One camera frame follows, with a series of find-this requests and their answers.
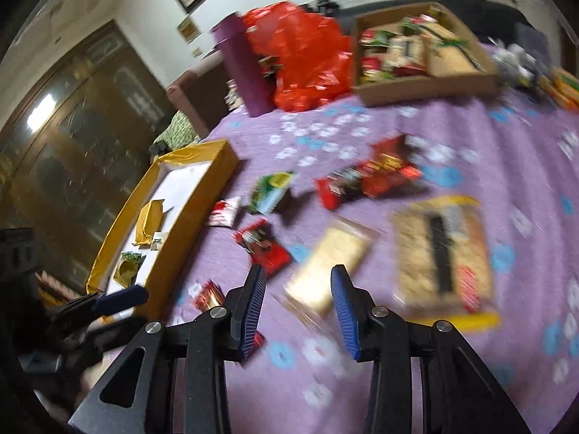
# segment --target metal screw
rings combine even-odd
[[[159,323],[158,321],[152,321],[151,323],[147,323],[147,326],[145,327],[145,331],[147,333],[149,333],[150,335],[152,335],[153,333],[158,333],[162,327],[163,327],[163,325],[161,323]]]
[[[227,310],[225,310],[225,307],[213,307],[209,314],[212,318],[223,318],[227,315]]]
[[[390,312],[386,307],[374,307],[372,309],[372,315],[377,316],[378,318],[384,318],[385,316],[388,316],[388,313]]]
[[[446,320],[436,322],[436,329],[442,333],[448,333],[452,330],[452,325]]]

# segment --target red plastic bag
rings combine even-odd
[[[288,1],[252,9],[242,18],[256,54],[279,57],[276,105],[307,111],[350,90],[352,51],[333,18]]]

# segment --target gold wrapper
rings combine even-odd
[[[335,220],[286,285],[289,307],[310,315],[327,312],[332,306],[332,267],[343,264],[352,275],[375,236],[375,232],[360,224],[343,218]]]
[[[159,230],[163,219],[163,199],[150,201],[139,213],[135,227],[135,242],[133,244],[151,244],[153,235]]]

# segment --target blue handle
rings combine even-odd
[[[149,292],[140,285],[133,285],[114,294],[103,295],[94,303],[92,311],[100,316],[114,315],[120,311],[143,305],[149,299]]]

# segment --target yellow box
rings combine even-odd
[[[141,208],[162,181],[164,168],[210,162],[198,185],[167,234],[163,247],[156,253],[145,288],[149,300],[137,307],[134,315],[161,319],[187,255],[204,226],[213,206],[225,187],[239,159],[226,140],[211,141],[176,150],[158,158],[132,192],[102,244],[86,284],[88,293],[106,292],[112,269],[117,263],[128,236],[137,222]]]

